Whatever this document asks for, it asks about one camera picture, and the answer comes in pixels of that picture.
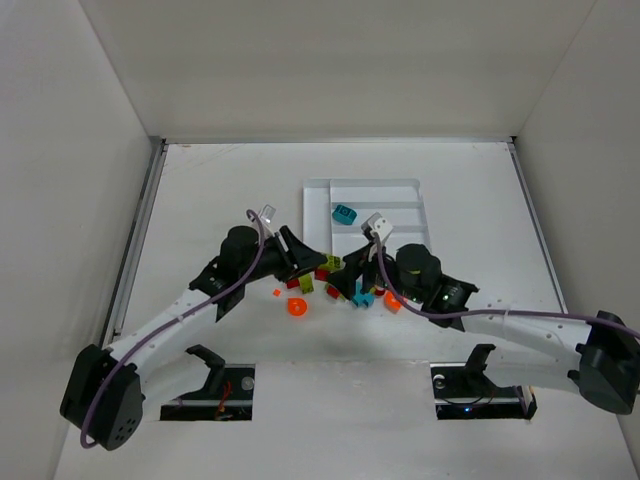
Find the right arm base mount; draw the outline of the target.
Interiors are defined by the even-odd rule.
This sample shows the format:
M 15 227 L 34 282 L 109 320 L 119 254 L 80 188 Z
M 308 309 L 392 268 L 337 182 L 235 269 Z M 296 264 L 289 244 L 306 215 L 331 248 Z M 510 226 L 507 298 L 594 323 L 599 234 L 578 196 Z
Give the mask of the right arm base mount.
M 493 344 L 474 347 L 464 363 L 432 363 L 436 417 L 445 420 L 531 420 L 537 400 L 530 387 L 497 386 L 486 375 L 487 359 Z

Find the red slope lego brick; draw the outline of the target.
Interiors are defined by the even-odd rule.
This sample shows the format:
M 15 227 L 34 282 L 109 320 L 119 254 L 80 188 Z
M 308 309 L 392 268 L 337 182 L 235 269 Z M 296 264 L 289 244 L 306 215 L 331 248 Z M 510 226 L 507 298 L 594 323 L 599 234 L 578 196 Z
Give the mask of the red slope lego brick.
M 323 282 L 328 281 L 329 275 L 330 275 L 330 271 L 325 269 L 316 269 L 314 272 L 315 279 Z

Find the green square lego brick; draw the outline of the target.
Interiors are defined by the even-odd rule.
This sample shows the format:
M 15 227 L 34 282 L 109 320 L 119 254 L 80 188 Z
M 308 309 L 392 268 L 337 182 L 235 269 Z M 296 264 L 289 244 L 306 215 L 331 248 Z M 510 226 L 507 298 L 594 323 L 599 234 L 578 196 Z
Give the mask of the green square lego brick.
M 313 277 L 311 274 L 305 274 L 298 278 L 301 292 L 306 295 L 314 291 Z

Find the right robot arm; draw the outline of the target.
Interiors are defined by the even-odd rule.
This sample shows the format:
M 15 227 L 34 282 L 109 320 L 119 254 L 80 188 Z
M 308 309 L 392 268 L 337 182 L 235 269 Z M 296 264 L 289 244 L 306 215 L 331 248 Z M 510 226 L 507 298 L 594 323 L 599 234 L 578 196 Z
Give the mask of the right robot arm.
M 609 413 L 632 413 L 639 391 L 639 334 L 617 315 L 572 316 L 506 306 L 470 310 L 466 303 L 477 286 L 444 274 L 440 260 L 422 244 L 405 245 L 390 256 L 369 243 L 343 262 L 327 281 L 348 300 L 374 287 L 385 289 L 440 328 L 522 347 L 508 352 L 494 343 L 476 345 L 465 364 L 467 381 L 567 391 Z

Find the red arch lego brick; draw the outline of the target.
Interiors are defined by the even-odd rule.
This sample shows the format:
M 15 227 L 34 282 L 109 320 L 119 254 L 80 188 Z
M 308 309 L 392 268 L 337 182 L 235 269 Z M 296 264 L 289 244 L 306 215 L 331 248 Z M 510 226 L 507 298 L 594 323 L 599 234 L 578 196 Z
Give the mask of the red arch lego brick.
M 298 278 L 291 279 L 286 283 L 287 289 L 295 289 L 300 287 L 300 280 Z

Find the small green lego brick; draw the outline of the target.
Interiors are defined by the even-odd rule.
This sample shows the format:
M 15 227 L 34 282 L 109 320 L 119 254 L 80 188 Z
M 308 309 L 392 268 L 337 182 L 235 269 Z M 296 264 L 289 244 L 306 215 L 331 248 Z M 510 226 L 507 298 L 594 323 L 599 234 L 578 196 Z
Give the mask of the small green lego brick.
M 344 261 L 339 256 L 328 255 L 327 261 L 324 264 L 322 264 L 320 268 L 330 273 L 339 271 L 344 268 Z

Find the teal rounded lego brick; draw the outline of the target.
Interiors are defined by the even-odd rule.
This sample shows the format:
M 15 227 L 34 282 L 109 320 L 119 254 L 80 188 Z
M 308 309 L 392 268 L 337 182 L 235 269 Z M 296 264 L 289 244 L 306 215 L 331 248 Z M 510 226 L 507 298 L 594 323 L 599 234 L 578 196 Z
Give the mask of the teal rounded lego brick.
M 356 218 L 357 212 L 343 204 L 338 204 L 332 212 L 332 219 L 340 225 L 353 225 Z

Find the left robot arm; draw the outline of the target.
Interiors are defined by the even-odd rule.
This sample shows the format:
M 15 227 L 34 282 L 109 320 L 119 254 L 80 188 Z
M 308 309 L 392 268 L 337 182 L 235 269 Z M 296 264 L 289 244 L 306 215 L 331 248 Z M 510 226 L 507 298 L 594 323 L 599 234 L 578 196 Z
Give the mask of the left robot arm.
M 283 226 L 229 230 L 219 254 L 164 312 L 106 347 L 90 344 L 76 357 L 60 414 L 80 431 L 85 449 L 121 447 L 152 402 L 218 386 L 225 361 L 197 341 L 244 298 L 248 284 L 266 277 L 286 283 L 326 260 Z

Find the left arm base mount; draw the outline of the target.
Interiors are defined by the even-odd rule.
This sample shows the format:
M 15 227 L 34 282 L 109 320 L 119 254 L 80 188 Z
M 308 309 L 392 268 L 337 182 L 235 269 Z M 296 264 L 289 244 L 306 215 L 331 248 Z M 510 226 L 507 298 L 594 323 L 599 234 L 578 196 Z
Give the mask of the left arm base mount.
M 166 422 L 251 421 L 256 368 L 254 364 L 228 364 L 202 345 L 186 350 L 208 368 L 199 389 L 181 394 L 161 406 L 159 420 Z

